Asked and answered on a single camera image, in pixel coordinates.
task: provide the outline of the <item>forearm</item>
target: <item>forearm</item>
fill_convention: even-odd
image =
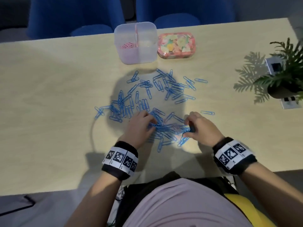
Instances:
[[[106,226],[110,211],[121,185],[116,177],[102,172],[89,189],[65,227]]]
[[[303,223],[303,194],[260,163],[251,164],[240,178],[278,226]]]

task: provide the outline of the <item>green plant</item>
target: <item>green plant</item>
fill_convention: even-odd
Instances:
[[[275,75],[267,74],[255,80],[254,84],[267,86],[280,86],[282,84],[292,84],[303,89],[303,47],[300,47],[300,41],[296,47],[290,43],[290,38],[284,42],[274,41],[270,44],[278,44],[275,48],[278,53],[270,54],[282,58],[282,70]],[[298,99],[303,99],[303,91],[298,92]]]

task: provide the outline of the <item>pink tin box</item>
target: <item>pink tin box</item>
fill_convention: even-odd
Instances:
[[[188,58],[195,51],[196,42],[191,33],[163,33],[159,36],[158,54],[161,58]]]

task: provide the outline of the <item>right hand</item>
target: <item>right hand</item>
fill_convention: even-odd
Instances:
[[[189,122],[194,124],[196,132],[186,132],[183,134],[183,137],[193,138],[199,143],[210,147],[213,147],[224,139],[224,135],[222,135],[216,125],[198,112],[190,112],[184,124],[188,125]]]

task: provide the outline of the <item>wooden table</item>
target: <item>wooden table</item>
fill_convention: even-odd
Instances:
[[[57,38],[0,44],[0,195],[75,189],[89,186],[99,175],[104,153],[123,133],[126,122],[106,116],[96,121],[95,106],[108,105],[135,70],[151,79],[156,68],[174,70],[174,77],[202,78],[197,91],[187,90],[195,101],[175,105],[164,93],[152,93],[154,107],[174,110],[180,117],[190,111],[205,115],[222,133],[248,145],[257,159],[272,171],[302,168],[302,110],[283,110],[279,100],[254,104],[255,94],[235,91],[239,71],[250,52],[252,74],[264,73],[258,62],[269,56],[271,41],[291,38],[288,20],[271,19],[158,30],[191,32],[197,50],[188,59],[124,65],[114,47],[113,34]],[[156,179],[176,170],[181,176],[218,176],[211,150],[194,140],[183,150],[166,146],[161,153],[141,151],[141,166],[125,183]]]

